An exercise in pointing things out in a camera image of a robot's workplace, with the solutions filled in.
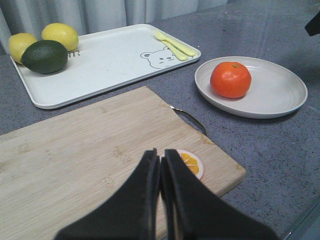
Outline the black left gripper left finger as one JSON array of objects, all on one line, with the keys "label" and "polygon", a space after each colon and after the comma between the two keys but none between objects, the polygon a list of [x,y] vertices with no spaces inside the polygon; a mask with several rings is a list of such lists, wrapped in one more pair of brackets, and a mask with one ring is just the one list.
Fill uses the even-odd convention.
[{"label": "black left gripper left finger", "polygon": [[160,158],[147,150],[125,183],[101,206],[61,229],[57,240],[154,240]]}]

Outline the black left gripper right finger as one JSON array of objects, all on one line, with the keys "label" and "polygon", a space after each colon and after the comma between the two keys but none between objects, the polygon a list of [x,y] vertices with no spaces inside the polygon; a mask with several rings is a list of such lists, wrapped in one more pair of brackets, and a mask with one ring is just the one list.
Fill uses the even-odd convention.
[{"label": "black left gripper right finger", "polygon": [[277,240],[268,226],[212,193],[175,149],[161,159],[161,196],[170,240]]}]

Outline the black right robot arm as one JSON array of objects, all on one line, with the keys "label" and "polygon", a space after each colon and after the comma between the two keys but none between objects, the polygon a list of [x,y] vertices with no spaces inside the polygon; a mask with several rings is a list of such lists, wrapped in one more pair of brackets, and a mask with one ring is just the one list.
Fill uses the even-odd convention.
[{"label": "black right robot arm", "polygon": [[304,27],[310,37],[320,34],[320,11]]}]

